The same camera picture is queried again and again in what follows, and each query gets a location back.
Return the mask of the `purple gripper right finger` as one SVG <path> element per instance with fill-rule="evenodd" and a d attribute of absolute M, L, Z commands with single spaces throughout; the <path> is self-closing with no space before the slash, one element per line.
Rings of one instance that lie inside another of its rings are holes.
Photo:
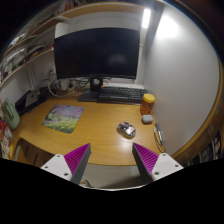
<path fill-rule="evenodd" d="M 145 183 L 154 182 L 182 169 L 167 153 L 157 154 L 137 143 L 132 145 L 132 154 Z"/>

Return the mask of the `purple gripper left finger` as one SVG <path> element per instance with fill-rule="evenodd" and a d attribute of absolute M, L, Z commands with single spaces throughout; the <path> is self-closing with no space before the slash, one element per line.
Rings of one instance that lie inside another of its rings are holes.
<path fill-rule="evenodd" d="M 42 169 L 79 185 L 90 155 L 91 146 L 85 144 L 66 155 L 56 154 L 42 166 Z"/>

